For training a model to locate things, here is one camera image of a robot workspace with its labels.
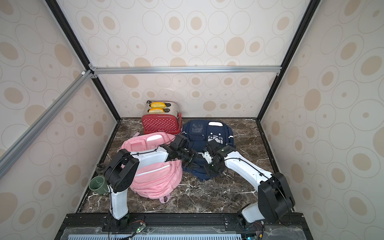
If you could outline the navy blue backpack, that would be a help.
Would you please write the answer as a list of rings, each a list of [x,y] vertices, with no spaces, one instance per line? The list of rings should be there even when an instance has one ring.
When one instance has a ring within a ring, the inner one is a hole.
[[[189,140],[187,148],[193,149],[198,153],[193,163],[183,167],[183,171],[191,173],[201,182],[218,176],[218,174],[208,175],[204,168],[207,161],[203,158],[203,153],[208,142],[214,141],[219,143],[221,147],[231,146],[236,148],[233,130],[222,122],[191,120],[183,125],[182,135]]]

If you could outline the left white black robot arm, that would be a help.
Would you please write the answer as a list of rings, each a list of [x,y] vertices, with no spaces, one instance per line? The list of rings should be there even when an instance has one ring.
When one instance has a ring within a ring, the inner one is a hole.
[[[115,220],[129,213],[129,189],[162,204],[171,199],[171,192],[182,180],[183,166],[189,166],[199,155],[187,148],[188,143],[183,135],[164,132],[133,137],[123,143],[103,172]]]

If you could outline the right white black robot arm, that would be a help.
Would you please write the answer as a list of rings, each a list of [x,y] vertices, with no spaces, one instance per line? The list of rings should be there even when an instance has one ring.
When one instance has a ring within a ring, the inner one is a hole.
[[[207,174],[213,175],[227,168],[247,180],[257,191],[258,201],[244,207],[241,218],[248,223],[266,220],[276,223],[295,206],[286,177],[271,173],[243,157],[234,147],[207,142],[203,153]]]

